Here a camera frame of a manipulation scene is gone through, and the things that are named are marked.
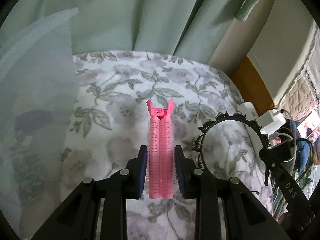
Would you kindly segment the person's right hand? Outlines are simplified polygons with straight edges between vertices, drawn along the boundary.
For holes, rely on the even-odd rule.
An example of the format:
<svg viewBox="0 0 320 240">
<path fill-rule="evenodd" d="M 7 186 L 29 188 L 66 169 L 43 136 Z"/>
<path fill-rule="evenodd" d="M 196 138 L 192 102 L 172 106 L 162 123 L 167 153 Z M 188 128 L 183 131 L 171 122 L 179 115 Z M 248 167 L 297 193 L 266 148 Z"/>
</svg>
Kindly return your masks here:
<svg viewBox="0 0 320 240">
<path fill-rule="evenodd" d="M 292 215 L 288 212 L 283 213 L 278 218 L 278 224 L 287 232 L 303 231 L 303 228 L 293 219 Z"/>
</svg>

